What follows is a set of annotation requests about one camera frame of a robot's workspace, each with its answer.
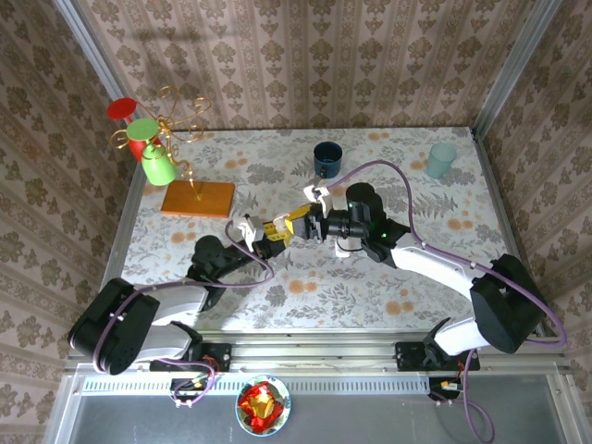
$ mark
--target patterned wallpaper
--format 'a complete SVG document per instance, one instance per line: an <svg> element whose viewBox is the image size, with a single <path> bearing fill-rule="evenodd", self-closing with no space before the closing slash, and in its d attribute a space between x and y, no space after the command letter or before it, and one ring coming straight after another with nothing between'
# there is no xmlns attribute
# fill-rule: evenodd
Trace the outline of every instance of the patterned wallpaper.
<svg viewBox="0 0 592 444"><path fill-rule="evenodd" d="M213 130L470 126L534 0L78 3L129 94Z"/></svg>
<svg viewBox="0 0 592 444"><path fill-rule="evenodd" d="M51 2L0 2L0 442L40 442L134 161Z"/></svg>
<svg viewBox="0 0 592 444"><path fill-rule="evenodd" d="M592 1L561 4L487 142L592 417Z"/></svg>

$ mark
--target navy blue mug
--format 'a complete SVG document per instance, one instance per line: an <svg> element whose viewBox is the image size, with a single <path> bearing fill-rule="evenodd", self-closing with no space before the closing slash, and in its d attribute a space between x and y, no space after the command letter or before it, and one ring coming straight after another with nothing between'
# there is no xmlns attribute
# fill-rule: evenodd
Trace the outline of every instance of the navy blue mug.
<svg viewBox="0 0 592 444"><path fill-rule="evenodd" d="M334 142L321 142L314 148L314 172L321 179L333 179L341 169L343 150Z"/></svg>

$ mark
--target table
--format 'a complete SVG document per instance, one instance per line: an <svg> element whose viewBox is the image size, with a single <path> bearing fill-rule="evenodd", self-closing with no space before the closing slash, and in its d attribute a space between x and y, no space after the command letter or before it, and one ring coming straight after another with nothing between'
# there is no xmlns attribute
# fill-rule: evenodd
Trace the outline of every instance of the table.
<svg viewBox="0 0 592 444"><path fill-rule="evenodd" d="M193 162L196 178L236 184L231 217L249 213L271 219L306 203L302 189L314 178L313 149L323 141L343 148L338 178L374 159L400 165L413 187L415 225L428 243L483 262L506 253L467 128L220 131L181 145L179 158ZM458 152L451 172L440 180L424 171L436 142L452 142ZM371 183L387 215L408 225L404 187L393 170L373 166L350 183L357 181ZM345 208L346 188L334 190L336 207ZM122 273L134 284L183 278L193 245L203 235L215 234L228 244L223 234L227 220L162 215L165 191L145 186ZM233 235L238 238L238 231ZM444 317L462 319L471 313L463 296L437 282L376 264L365 253L339 259L333 248L329 240L320 245L293 240L270 261L275 280L254 290L227 290L215 309L199 314L198 328L429 329ZM252 282L263 274L253 264L223 280Z"/></svg>

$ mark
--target wooden base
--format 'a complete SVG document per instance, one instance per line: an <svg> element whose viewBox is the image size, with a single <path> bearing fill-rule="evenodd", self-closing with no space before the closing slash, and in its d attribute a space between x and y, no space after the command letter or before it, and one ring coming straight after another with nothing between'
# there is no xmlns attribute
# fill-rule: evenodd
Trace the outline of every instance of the wooden base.
<svg viewBox="0 0 592 444"><path fill-rule="evenodd" d="M201 193L201 201L187 180L175 180L168 185L160 211L177 216L228 217L234 183L196 181L193 185Z"/></svg>

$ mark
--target light blue cup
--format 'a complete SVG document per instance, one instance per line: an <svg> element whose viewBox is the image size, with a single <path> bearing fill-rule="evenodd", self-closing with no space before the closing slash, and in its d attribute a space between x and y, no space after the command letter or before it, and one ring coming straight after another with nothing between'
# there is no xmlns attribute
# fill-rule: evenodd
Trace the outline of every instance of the light blue cup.
<svg viewBox="0 0 592 444"><path fill-rule="evenodd" d="M456 159L456 147L452 143L436 143L429 151L426 174L432 179L442 178Z"/></svg>

